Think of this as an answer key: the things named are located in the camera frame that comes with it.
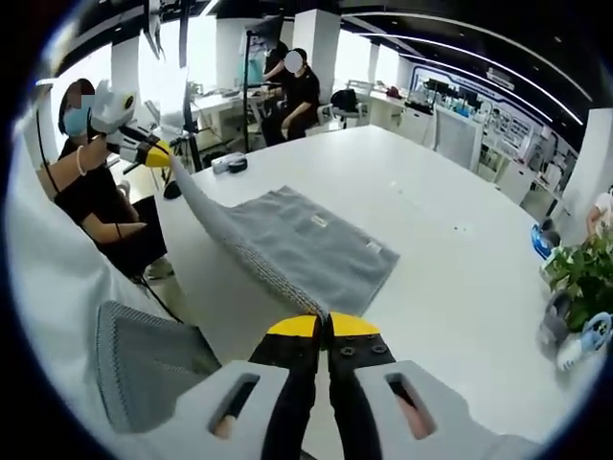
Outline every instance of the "gray towel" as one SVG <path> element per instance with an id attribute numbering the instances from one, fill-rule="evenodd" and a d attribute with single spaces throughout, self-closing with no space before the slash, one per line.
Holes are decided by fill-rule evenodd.
<path id="1" fill-rule="evenodd" d="M 397 253 L 288 187 L 226 208 L 173 168 L 209 235 L 299 313 L 361 315 L 396 265 Z"/>
<path id="2" fill-rule="evenodd" d="M 96 364 L 108 420 L 118 432 L 149 431 L 218 367 L 199 329 L 109 301 L 100 305 Z"/>

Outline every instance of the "potted plant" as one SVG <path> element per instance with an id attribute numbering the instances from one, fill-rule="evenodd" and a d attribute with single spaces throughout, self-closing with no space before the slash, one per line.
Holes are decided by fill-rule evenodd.
<path id="1" fill-rule="evenodd" d="M 561 247 L 547 267 L 553 292 L 565 289 L 571 306 L 564 320 L 570 332 L 601 311 L 613 313 L 613 232 L 580 246 Z"/>
<path id="2" fill-rule="evenodd" d="M 194 103 L 196 99 L 202 97 L 202 85 L 195 81 L 188 81 L 187 88 L 188 96 L 190 97 L 190 103 Z"/>

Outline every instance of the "sneaker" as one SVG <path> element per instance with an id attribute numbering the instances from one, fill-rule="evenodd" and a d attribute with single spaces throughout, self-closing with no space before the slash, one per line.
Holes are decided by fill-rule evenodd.
<path id="1" fill-rule="evenodd" d="M 148 280 L 164 280 L 174 274 L 172 265 L 165 257 L 161 257 L 145 270 L 145 277 Z"/>

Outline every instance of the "bracelet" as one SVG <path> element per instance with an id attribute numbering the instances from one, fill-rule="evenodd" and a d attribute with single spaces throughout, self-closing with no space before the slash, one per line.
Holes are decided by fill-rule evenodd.
<path id="1" fill-rule="evenodd" d="M 83 167 L 80 165 L 80 151 L 81 150 L 83 150 L 83 146 L 78 146 L 77 147 L 77 169 L 79 170 L 79 174 L 81 175 L 81 177 L 83 177 L 87 174 L 87 171 L 84 171 Z"/>

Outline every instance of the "black bag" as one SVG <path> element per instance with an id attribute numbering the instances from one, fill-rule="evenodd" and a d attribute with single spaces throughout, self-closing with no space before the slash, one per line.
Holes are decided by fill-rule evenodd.
<path id="1" fill-rule="evenodd" d="M 341 89 L 332 94 L 329 100 L 332 106 L 346 112 L 357 112 L 357 97 L 353 89 Z"/>

